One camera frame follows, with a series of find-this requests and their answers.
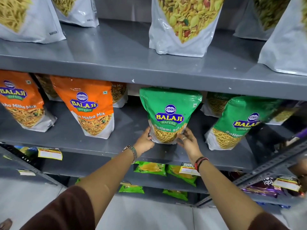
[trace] sleeve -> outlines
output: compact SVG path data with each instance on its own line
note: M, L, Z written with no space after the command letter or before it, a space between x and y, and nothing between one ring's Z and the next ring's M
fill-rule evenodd
M95 230L93 206L85 190L72 186L20 230Z
M272 214L263 212L251 222L248 230L289 230Z

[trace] balaji wafers logo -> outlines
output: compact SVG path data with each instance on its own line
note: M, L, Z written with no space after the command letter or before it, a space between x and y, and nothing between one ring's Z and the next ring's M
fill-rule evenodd
M7 97L8 99L18 99L18 100L23 100L27 96L27 92L25 92L21 88L16 88L15 85L8 81L4 80L3 81L5 87L0 87L0 94L2 96Z
M98 107L98 103L88 101L88 96L85 92L78 92L76 98L77 99L71 99L70 104L77 108L78 111L92 112L93 109Z
M224 0L157 0L181 43L199 34L214 21Z
M155 118L160 124L169 124L176 126L184 121L184 116L182 114L176 114L176 107L173 104L168 104L164 108L165 113L158 112L155 114Z
M248 116L247 120L234 121L232 126L235 127L237 131L248 131L251 127L257 126L261 122L258 118L259 114L255 112Z

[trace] tiled floor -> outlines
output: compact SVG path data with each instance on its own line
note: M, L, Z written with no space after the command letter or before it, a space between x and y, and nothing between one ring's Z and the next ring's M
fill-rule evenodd
M13 220L18 230L27 220L63 192L59 186L0 178L0 222ZM226 230L215 208L191 208L150 200L115 196L98 230Z

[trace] hand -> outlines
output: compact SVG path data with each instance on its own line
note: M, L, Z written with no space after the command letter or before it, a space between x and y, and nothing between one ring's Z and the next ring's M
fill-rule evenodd
M188 127L185 128L183 134L177 133L177 136L179 138L177 139L177 143L185 149L191 163L194 165L195 161L203 156L199 150L195 136Z
M154 142L151 141L151 136L148 136L149 130L150 127L146 128L140 138L138 138L136 143L133 145L138 157L140 157L140 155L150 150L154 146Z

